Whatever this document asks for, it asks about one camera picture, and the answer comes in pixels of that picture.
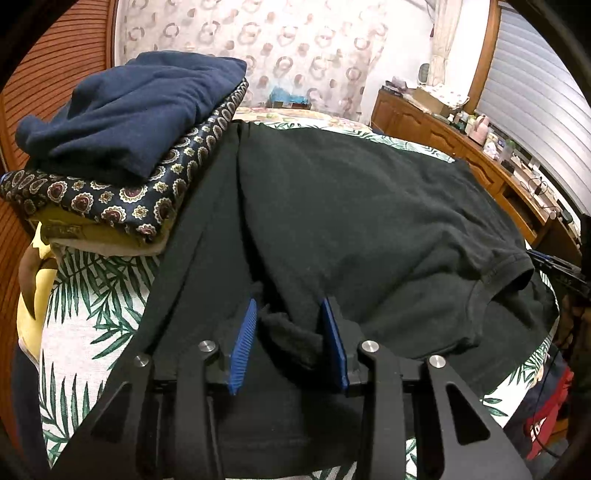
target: folded clothes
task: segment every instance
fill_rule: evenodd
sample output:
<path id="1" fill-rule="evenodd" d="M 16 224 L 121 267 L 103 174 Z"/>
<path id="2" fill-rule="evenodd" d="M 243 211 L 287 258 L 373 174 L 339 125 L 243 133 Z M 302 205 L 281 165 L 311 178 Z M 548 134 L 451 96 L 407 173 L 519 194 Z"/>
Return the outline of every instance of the folded clothes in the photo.
<path id="1" fill-rule="evenodd" d="M 183 132 L 141 186 L 119 188 L 26 168 L 2 176 L 0 196 L 41 221 L 42 235 L 52 243 L 108 255 L 154 254 L 155 244 L 161 251 L 187 188 L 207 167 L 247 88 L 243 80 L 205 121 Z"/>
<path id="2" fill-rule="evenodd" d="M 48 123 L 28 115 L 17 145 L 28 168 L 117 187 L 146 183 L 161 157 L 207 118 L 246 73 L 243 60 L 141 53 L 80 82 Z"/>

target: window blind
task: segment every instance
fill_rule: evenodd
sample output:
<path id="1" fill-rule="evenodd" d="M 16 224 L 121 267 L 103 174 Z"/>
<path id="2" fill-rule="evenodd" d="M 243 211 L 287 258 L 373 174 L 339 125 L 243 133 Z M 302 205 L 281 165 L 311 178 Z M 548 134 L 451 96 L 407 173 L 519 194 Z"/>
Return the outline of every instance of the window blind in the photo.
<path id="1" fill-rule="evenodd" d="M 477 113 L 521 144 L 591 212 L 591 108 L 562 61 L 508 4 Z"/>

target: paisley fabric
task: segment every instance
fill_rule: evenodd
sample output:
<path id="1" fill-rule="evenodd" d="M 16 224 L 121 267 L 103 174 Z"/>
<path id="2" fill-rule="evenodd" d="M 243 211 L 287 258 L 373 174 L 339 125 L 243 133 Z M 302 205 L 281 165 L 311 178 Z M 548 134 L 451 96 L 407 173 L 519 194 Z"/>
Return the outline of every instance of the paisley fabric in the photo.
<path id="1" fill-rule="evenodd" d="M 207 120 L 179 138 L 145 185 L 117 188 L 25 169 L 3 176 L 0 196 L 19 205 L 27 217 L 53 203 L 151 242 L 164 222 L 174 219 L 189 184 L 206 166 L 206 160 L 232 120 L 247 88 L 248 82 L 243 80 Z"/>

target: cable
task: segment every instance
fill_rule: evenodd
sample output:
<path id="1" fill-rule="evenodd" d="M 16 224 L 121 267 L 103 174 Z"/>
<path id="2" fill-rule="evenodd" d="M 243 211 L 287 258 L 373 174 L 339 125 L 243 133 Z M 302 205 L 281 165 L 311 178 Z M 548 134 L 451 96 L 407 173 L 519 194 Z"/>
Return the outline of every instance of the cable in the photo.
<path id="1" fill-rule="evenodd" d="M 534 407 L 534 418 L 535 418 L 535 414 L 538 411 L 538 405 L 540 403 L 540 398 L 542 396 L 542 392 L 544 391 L 544 386 L 546 385 L 546 380 L 548 380 L 548 377 L 550 376 L 550 370 L 552 369 L 552 366 L 554 365 L 554 362 L 556 362 L 556 357 L 558 357 L 558 354 L 560 353 L 560 348 L 563 347 L 566 342 L 568 341 L 568 339 L 570 338 L 570 335 L 574 332 L 574 327 L 572 327 L 570 329 L 570 332 L 568 333 L 568 335 L 564 338 L 564 340 L 562 341 L 562 343 L 560 345 L 558 345 L 556 347 L 556 353 L 554 354 L 554 357 L 552 358 L 552 361 L 550 362 L 550 366 L 548 367 L 548 371 L 546 372 L 546 376 L 544 377 L 544 381 L 542 382 L 542 386 L 540 387 L 540 393 L 538 394 L 538 398 L 535 401 L 535 407 Z M 538 438 L 538 433 L 535 431 L 535 422 L 532 425 L 532 432 L 534 432 L 534 437 L 535 437 L 535 441 L 538 442 L 538 445 L 540 445 L 540 447 L 542 448 L 543 451 L 545 451 L 546 453 L 548 453 L 549 455 L 553 456 L 554 458 L 560 458 L 560 455 L 558 455 L 557 453 L 554 453 L 552 450 L 550 450 L 544 443 L 542 443 L 540 441 L 540 439 Z"/>

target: wooden drawer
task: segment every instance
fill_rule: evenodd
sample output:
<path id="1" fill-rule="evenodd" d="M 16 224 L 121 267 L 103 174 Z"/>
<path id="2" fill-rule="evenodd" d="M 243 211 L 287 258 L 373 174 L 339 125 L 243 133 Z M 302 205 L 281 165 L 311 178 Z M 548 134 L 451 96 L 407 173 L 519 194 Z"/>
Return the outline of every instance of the wooden drawer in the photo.
<path id="1" fill-rule="evenodd" d="M 426 129 L 427 135 L 423 143 L 453 158 L 461 157 L 464 153 L 462 140 L 454 135 L 450 135 L 449 127 L 441 124 L 438 120 L 432 119 L 425 114 L 422 115 L 428 119 L 429 123 Z"/>
<path id="2" fill-rule="evenodd" d="M 375 102 L 374 112 L 371 115 L 371 126 L 386 135 L 390 135 L 388 132 L 394 129 L 397 118 L 394 105 L 388 97 L 380 92 L 378 100 Z"/>
<path id="3" fill-rule="evenodd" d="M 470 169 L 478 180 L 478 183 L 480 183 L 488 193 L 495 196 L 499 193 L 504 181 L 500 175 L 495 172 L 493 167 L 488 165 L 487 160 L 482 158 L 483 155 L 484 154 L 482 153 L 475 153 L 470 148 L 466 147 L 462 154 L 462 158 L 465 158 L 470 164 Z"/>

